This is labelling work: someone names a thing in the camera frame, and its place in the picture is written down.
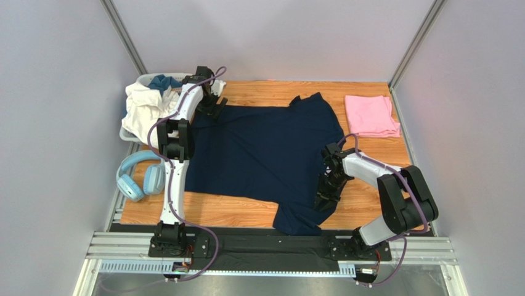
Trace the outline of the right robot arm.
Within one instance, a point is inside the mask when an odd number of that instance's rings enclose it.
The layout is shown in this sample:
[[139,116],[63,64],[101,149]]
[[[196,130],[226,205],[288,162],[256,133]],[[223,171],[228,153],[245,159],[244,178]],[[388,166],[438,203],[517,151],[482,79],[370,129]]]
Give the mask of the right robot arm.
[[360,150],[341,150],[331,143],[321,151],[326,170],[319,176],[314,209],[324,212],[337,206],[342,190],[360,179],[378,190],[381,215],[355,229],[349,241],[357,257],[371,256],[375,249],[439,216],[438,207],[421,170],[416,166],[389,166]]

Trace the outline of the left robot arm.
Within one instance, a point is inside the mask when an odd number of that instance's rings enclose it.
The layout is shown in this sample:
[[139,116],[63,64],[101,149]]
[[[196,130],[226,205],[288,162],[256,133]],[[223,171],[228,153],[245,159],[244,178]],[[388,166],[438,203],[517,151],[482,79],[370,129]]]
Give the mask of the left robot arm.
[[185,231],[188,222],[184,214],[184,192],[187,169],[195,152],[191,121],[196,111],[217,119],[227,99],[218,102],[219,95],[212,92],[212,85],[226,71],[225,66],[216,71],[198,66],[195,74],[182,80],[181,95],[174,110],[150,129],[157,131],[158,152],[165,161],[166,173],[163,210],[150,241],[151,257],[181,256],[190,249]]

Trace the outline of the navy blue t shirt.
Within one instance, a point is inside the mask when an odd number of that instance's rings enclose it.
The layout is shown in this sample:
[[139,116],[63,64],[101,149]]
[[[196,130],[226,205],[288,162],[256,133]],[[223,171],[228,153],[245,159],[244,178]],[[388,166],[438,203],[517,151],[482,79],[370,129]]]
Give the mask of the navy blue t shirt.
[[228,105],[217,120],[198,113],[191,125],[195,153],[185,181],[189,192],[247,197],[278,205],[273,226],[292,236],[318,236],[334,209],[314,208],[321,151],[343,137],[320,93],[286,107]]

